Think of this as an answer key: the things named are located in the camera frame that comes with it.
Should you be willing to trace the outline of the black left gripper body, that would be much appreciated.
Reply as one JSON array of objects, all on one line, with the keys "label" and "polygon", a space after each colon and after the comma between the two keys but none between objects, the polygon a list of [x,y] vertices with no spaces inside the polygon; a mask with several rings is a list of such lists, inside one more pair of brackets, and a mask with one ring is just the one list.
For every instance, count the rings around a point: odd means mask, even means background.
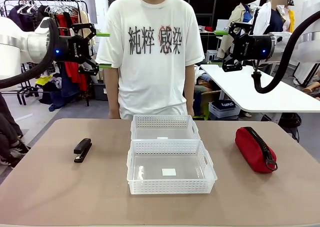
[{"label": "black left gripper body", "polygon": [[75,36],[59,36],[54,47],[56,62],[86,62],[91,59],[89,40]]}]

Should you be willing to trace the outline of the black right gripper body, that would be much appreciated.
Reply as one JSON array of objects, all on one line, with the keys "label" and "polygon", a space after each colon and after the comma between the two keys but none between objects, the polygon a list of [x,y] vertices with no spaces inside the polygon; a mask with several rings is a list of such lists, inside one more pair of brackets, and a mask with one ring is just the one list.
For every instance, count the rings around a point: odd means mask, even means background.
[{"label": "black right gripper body", "polygon": [[233,58],[237,61],[267,60],[275,49],[273,35],[248,35],[238,36],[233,41]]}]

